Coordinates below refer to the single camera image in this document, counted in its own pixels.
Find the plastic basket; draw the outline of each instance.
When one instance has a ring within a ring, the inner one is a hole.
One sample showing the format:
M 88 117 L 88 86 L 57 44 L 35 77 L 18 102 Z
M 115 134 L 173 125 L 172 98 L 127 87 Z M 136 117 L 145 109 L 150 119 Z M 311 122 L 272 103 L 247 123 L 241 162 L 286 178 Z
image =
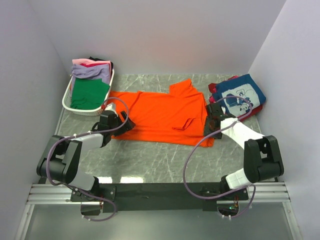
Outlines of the plastic basket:
M 114 75 L 115 75 L 115 70 L 112 69 L 112 73 L 111 73 L 111 79 L 110 79 L 110 88 L 109 91 L 106 93 L 104 100 L 106 100 L 109 97 L 110 91 L 111 91 L 111 86 L 112 86 L 112 82 L 114 80 Z M 72 82 L 72 77 L 70 78 L 69 84 L 66 87 L 65 93 L 63 95 L 63 99 L 62 99 L 62 106 L 73 112 L 74 114 L 78 114 L 78 115 L 83 115 L 83 116 L 98 116 L 103 112 L 103 109 L 101 107 L 98 107 L 96 109 L 92 109 L 92 110 L 82 110 L 82 109 L 74 109 L 71 108 L 71 90 L 70 90 L 70 86 L 71 86 L 71 82 Z

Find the marble tabletop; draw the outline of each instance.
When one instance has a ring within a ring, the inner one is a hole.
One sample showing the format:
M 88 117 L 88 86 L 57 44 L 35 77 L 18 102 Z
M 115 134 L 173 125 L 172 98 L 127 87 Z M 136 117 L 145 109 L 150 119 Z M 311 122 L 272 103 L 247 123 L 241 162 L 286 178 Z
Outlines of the marble tabletop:
M 208 102 L 208 84 L 220 83 L 232 75 L 216 74 L 126 74 L 115 75 L 114 91 L 168 93 L 169 86 L 186 79 Z M 69 136 L 89 131 L 98 116 L 81 116 L 65 110 L 58 134 Z M 243 122 L 256 132 L 260 127 L 255 116 Z M 182 169 L 192 146 L 161 142 L 112 139 L 103 148 L 88 151 L 81 157 L 79 168 L 99 177 L 101 183 L 180 183 Z M 221 177 L 243 167 L 243 149 L 223 136 L 213 147 L 198 147 L 186 171 L 188 182 L 219 182 Z

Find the orange shirt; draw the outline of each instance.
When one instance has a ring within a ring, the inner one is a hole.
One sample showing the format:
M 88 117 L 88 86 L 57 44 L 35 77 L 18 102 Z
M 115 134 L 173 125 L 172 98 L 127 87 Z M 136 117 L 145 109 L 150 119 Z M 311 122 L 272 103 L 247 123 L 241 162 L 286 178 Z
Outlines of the orange shirt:
M 128 105 L 129 117 L 136 124 L 115 139 L 195 146 L 204 137 L 206 101 L 190 79 L 171 85 L 169 93 L 111 91 L 109 96 Z M 126 110 L 119 101 L 111 102 L 117 104 L 117 113 Z M 214 139 L 209 138 L 201 146 L 213 144 Z

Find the stack of folded clothes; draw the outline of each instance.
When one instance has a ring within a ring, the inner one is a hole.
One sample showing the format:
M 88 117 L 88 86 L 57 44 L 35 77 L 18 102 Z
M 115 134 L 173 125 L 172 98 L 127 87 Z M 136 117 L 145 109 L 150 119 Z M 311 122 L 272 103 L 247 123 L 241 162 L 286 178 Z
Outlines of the stack of folded clothes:
M 113 63 L 92 57 L 73 59 L 72 63 L 70 107 L 80 110 L 99 108 L 110 89 Z
M 260 112 L 263 104 L 266 102 L 265 95 L 251 78 L 250 74 L 233 76 L 227 81 L 218 84 L 211 83 L 208 87 L 209 91 L 212 93 L 212 97 L 209 99 L 210 103 L 214 103 L 221 98 L 229 96 L 239 96 L 246 99 L 253 109 L 251 114 L 242 120 Z M 225 108 L 227 113 L 236 117 L 240 117 L 250 110 L 250 106 L 247 102 L 235 97 L 226 98 L 219 103 Z

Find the wall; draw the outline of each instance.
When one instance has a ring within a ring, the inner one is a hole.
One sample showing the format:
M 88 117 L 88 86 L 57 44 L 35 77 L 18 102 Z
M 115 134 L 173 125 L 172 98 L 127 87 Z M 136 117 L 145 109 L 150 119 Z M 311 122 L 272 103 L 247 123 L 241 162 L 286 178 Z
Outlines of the wall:
M 285 0 L 29 0 L 67 71 L 72 58 L 121 73 L 247 73 Z
M 16 234 L 68 76 L 26 0 L 0 3 L 0 239 Z
M 305 240 L 320 234 L 319 9 L 317 0 L 287 0 L 249 71 L 268 99 L 259 123 L 278 138 Z

